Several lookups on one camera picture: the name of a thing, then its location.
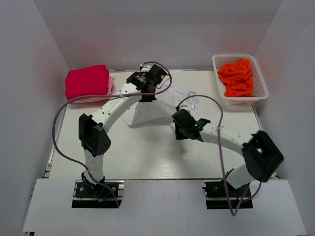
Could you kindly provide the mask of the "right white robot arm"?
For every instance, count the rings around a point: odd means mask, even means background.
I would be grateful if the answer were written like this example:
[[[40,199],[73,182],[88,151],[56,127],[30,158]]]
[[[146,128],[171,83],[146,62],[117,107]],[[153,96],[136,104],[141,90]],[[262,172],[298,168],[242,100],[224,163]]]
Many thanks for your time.
[[[223,192],[234,196],[240,187],[252,181],[267,182],[284,156],[269,135],[259,130],[255,134],[246,134],[215,126],[207,119],[195,120],[185,109],[177,110],[173,115],[172,129],[177,140],[197,140],[217,144],[219,150],[227,148],[244,158],[244,165],[232,169],[225,175]]]

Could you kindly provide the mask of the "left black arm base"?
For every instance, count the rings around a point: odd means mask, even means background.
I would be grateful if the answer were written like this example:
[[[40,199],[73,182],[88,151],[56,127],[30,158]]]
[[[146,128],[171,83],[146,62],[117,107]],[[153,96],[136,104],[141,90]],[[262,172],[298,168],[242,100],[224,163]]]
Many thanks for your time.
[[[114,199],[110,190],[100,186],[96,194],[93,194],[89,187],[82,180],[77,180],[74,187],[72,208],[97,208],[111,209],[119,208],[124,193],[123,180],[108,180],[105,182],[115,194]]]

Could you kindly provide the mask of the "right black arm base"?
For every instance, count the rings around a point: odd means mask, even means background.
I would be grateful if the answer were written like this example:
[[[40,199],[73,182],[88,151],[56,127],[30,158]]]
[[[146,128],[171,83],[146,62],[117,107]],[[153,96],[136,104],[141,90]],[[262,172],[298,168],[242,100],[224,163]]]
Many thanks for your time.
[[[238,202],[240,201],[242,194],[246,190],[246,185],[238,189],[233,189],[229,184],[228,193],[230,197],[231,206],[236,209]],[[207,209],[229,209],[223,181],[208,181],[204,182],[202,187],[205,198],[206,198],[206,208]],[[252,209],[253,203],[250,200],[251,197],[250,189],[247,190],[239,209]]]

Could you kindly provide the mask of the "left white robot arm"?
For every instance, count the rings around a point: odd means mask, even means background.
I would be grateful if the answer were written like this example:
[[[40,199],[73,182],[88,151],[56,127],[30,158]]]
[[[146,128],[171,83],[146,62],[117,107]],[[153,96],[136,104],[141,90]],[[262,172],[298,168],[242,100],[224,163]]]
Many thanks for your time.
[[[104,190],[103,158],[111,145],[108,137],[110,128],[133,104],[156,100],[156,87],[169,75],[168,70],[157,64],[148,71],[136,71],[127,78],[117,97],[91,115],[82,114],[79,117],[79,140],[88,168],[82,173],[82,180],[93,196],[101,195]]]

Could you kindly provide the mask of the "white t shirt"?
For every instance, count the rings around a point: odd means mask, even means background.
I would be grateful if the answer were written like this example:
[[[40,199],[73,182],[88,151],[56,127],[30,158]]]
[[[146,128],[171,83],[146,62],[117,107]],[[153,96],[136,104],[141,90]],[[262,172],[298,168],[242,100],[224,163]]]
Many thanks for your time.
[[[167,91],[156,95],[152,102],[133,104],[121,119],[131,128],[150,123],[170,124],[172,115],[176,112],[177,105],[188,110],[192,115],[196,114],[199,99],[190,98],[180,103],[188,96],[196,95],[196,92],[178,85],[172,85]]]

